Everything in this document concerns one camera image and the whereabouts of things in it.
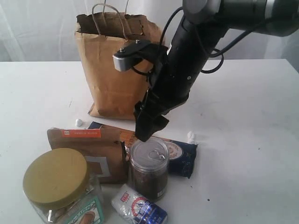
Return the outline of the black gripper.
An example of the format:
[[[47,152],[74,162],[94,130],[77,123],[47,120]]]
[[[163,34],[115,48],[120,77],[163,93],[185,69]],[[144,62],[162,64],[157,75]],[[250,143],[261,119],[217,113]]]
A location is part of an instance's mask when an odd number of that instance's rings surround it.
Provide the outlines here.
[[[190,89],[204,65],[204,52],[198,45],[169,48],[148,45],[135,51],[138,58],[154,64],[149,75],[149,90],[135,106],[135,136],[146,142],[154,132],[169,123],[164,117],[170,110],[184,104]]]

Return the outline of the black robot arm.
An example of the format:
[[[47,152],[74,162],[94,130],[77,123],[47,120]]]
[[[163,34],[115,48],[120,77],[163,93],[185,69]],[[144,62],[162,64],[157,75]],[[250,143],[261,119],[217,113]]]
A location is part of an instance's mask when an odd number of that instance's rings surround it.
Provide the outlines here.
[[[168,48],[150,44],[154,56],[149,88],[135,105],[135,136],[147,141],[168,124],[166,114],[184,104],[205,63],[226,53],[251,33],[289,36],[299,28],[296,0],[183,1],[183,17]]]

